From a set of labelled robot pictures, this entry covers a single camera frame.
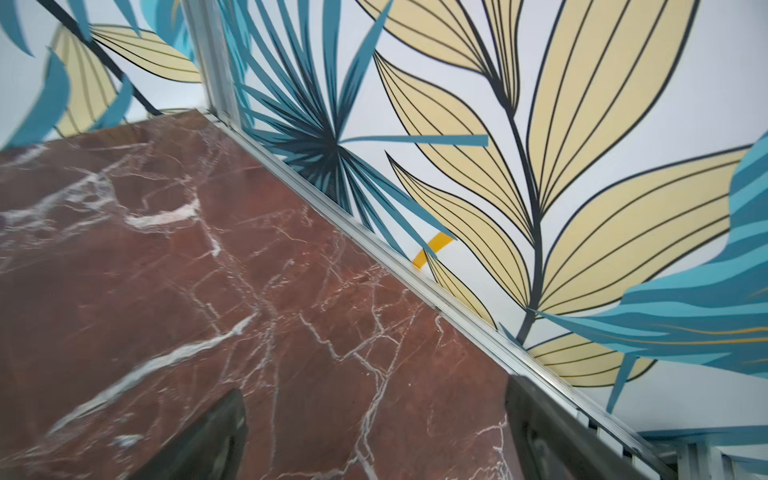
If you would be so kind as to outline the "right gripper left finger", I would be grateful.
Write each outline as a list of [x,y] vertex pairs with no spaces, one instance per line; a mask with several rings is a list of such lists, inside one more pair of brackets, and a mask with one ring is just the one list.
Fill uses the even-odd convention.
[[234,479],[248,434],[244,398],[232,389],[172,438],[132,479]]

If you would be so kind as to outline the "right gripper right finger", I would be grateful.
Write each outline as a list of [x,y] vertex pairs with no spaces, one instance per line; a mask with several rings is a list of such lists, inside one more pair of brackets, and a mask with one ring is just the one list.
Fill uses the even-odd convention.
[[525,479],[643,477],[526,377],[508,377],[505,411]]

